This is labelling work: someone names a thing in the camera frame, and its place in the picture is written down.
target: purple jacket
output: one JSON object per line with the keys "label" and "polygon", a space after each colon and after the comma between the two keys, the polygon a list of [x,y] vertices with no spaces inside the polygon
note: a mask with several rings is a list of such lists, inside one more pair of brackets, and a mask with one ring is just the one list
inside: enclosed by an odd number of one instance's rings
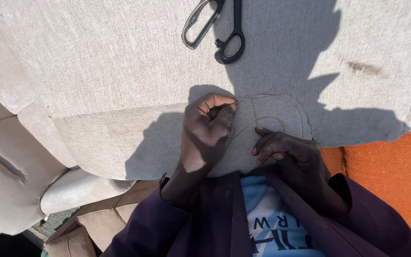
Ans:
{"label": "purple jacket", "polygon": [[[329,219],[317,214],[273,169],[250,174],[256,173],[266,176],[325,256],[411,256],[411,229],[399,213],[342,174],[332,178],[328,174],[326,180],[351,201],[351,211]],[[102,256],[252,256],[254,242],[249,237],[239,172],[207,178],[192,213],[161,198],[167,180],[163,177],[159,189],[137,205]]]}

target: scissors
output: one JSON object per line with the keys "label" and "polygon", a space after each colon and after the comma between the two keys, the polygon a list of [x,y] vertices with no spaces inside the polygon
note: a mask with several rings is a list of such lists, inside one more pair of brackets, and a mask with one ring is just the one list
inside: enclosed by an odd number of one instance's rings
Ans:
{"label": "scissors", "polygon": [[[191,28],[191,26],[193,26],[193,24],[196,23],[202,9],[210,1],[215,1],[217,3],[217,8],[215,10],[215,13],[212,15],[212,17],[210,17],[209,21],[204,26],[202,31],[199,33],[198,37],[193,42],[188,41],[188,39],[186,39],[186,32]],[[193,12],[190,14],[190,17],[188,17],[188,20],[186,20],[185,26],[183,27],[182,40],[183,40],[183,43],[189,49],[194,50],[198,47],[199,43],[201,43],[202,39],[207,34],[210,27],[212,27],[212,24],[215,22],[216,18],[220,14],[224,3],[225,3],[225,0],[201,0],[201,2],[199,2],[199,4],[196,6]],[[240,48],[233,56],[226,57],[225,48],[228,45],[228,43],[231,41],[231,39],[236,36],[240,38],[240,42],[241,42]],[[231,63],[237,62],[237,60],[239,60],[240,57],[242,56],[243,50],[245,49],[245,38],[243,37],[243,32],[242,32],[242,0],[234,0],[234,31],[232,31],[231,35],[229,36],[228,39],[226,39],[225,42],[221,41],[220,39],[217,39],[215,41],[215,45],[216,47],[218,47],[217,52],[215,52],[215,60],[219,62],[220,64],[231,64]]]}

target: blue shirt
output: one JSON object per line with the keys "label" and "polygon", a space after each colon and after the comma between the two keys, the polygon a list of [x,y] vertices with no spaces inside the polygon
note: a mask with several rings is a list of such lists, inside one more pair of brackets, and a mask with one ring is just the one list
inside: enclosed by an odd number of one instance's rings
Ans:
{"label": "blue shirt", "polygon": [[324,257],[265,176],[241,178],[254,257]]}

